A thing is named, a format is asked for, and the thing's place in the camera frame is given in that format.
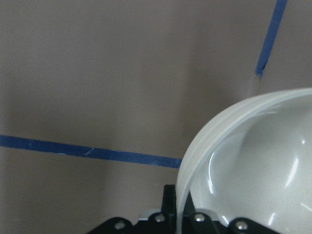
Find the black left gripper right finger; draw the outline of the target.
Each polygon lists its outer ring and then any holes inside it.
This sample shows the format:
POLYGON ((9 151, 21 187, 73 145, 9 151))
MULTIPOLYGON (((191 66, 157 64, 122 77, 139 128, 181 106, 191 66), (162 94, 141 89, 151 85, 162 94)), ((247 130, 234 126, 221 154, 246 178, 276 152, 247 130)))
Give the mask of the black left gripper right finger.
POLYGON ((207 211, 196 209, 191 194, 188 194, 183 210, 184 234, 275 234, 269 229, 253 220, 239 217, 229 222, 228 225, 213 220, 207 211))

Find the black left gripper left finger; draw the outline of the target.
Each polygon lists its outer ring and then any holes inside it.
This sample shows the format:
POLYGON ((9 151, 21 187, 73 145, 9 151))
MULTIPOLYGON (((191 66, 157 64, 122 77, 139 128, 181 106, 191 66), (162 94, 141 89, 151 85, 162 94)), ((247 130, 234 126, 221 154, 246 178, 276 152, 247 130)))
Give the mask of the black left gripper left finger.
POLYGON ((176 188, 165 185, 160 210, 149 210, 136 224, 113 217, 90 230, 90 234, 174 234, 176 232, 176 188))

